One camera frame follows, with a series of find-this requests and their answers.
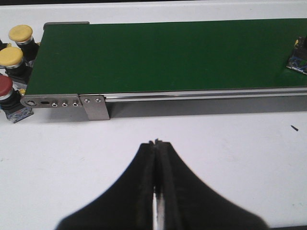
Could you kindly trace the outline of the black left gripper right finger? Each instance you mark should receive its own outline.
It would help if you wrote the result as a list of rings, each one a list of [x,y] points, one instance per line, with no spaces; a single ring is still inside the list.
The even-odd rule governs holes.
[[[160,230],[266,230],[259,216],[212,190],[169,142],[154,144],[157,226]]]

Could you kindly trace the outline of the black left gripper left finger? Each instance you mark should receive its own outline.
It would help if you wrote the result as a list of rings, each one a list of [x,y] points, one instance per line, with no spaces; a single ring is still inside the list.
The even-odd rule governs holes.
[[[151,230],[155,153],[140,145],[124,173],[90,204],[64,218],[58,230]]]

